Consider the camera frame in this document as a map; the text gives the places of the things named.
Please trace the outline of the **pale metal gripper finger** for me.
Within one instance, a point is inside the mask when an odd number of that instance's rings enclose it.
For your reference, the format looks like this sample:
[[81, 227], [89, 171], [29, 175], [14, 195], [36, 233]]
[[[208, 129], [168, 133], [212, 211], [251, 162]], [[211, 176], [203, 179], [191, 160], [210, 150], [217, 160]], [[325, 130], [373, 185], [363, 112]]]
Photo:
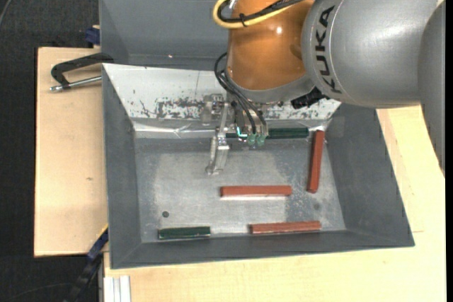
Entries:
[[205, 172], [208, 175], [214, 175], [217, 170], [217, 137], [212, 137], [210, 141], [210, 160]]
[[227, 143], [227, 138], [223, 135], [217, 136], [214, 153], [214, 174], [218, 174], [223, 171], [227, 163], [229, 150], [230, 147]]

